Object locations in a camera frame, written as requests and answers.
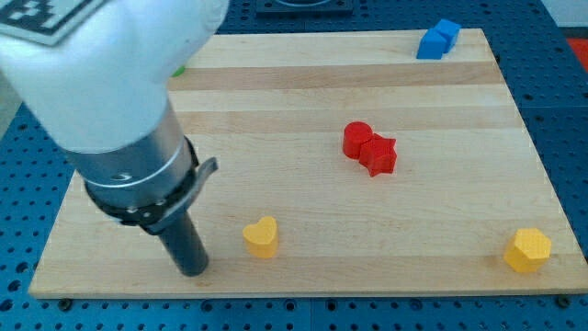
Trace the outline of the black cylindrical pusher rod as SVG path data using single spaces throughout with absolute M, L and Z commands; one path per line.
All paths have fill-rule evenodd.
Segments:
M 197 276 L 207 268 L 209 256 L 187 212 L 174 219 L 158 237 L 184 276 Z

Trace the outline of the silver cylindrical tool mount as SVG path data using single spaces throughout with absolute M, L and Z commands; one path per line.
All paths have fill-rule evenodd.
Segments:
M 68 151 L 91 201 L 117 223 L 159 234 L 183 216 L 217 159 L 200 162 L 171 105 L 138 141 L 104 153 Z

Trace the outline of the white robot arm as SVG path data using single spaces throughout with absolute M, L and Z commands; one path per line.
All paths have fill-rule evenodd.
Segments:
M 105 214 L 160 238 L 187 276 L 209 258 L 188 208 L 199 161 L 169 78 L 224 21 L 228 0 L 4 1 L 1 70 Z

